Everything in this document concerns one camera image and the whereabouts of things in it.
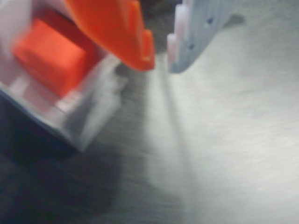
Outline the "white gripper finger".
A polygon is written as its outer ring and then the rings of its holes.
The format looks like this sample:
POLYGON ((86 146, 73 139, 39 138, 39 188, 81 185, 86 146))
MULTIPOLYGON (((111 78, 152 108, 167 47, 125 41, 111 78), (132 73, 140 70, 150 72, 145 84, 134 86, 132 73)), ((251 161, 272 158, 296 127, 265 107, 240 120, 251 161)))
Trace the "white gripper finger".
POLYGON ((174 32, 167 35, 170 73, 187 70, 232 14, 236 0, 184 0, 175 7, 174 32))

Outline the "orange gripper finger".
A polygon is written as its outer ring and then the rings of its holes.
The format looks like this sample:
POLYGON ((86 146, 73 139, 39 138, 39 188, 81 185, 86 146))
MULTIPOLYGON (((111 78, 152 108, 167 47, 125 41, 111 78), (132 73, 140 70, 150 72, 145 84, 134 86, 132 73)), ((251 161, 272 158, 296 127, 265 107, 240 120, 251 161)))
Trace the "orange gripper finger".
POLYGON ((128 67, 155 67, 153 34, 145 28, 138 0, 66 0, 79 29, 128 67))

